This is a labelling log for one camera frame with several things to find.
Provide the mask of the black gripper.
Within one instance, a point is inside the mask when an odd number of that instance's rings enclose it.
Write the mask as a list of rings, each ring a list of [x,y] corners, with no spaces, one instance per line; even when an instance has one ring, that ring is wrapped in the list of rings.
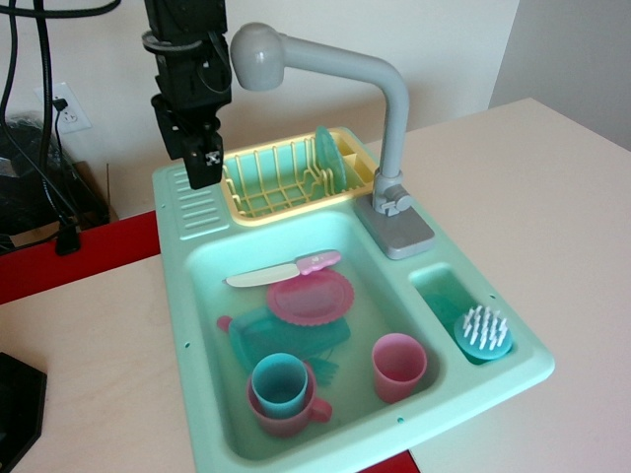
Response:
[[[184,160],[192,189],[219,183],[224,148],[217,113],[232,100],[226,40],[216,32],[181,41],[151,34],[150,51],[156,56],[160,90],[151,105],[170,158]]]

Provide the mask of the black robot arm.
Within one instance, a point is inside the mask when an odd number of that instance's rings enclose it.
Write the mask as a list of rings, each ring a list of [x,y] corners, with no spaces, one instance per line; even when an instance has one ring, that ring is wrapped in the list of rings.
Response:
[[[189,185],[221,181],[224,145],[218,111],[232,101],[232,68],[223,1],[147,1],[144,48],[155,56],[159,93],[151,104],[173,160]]]

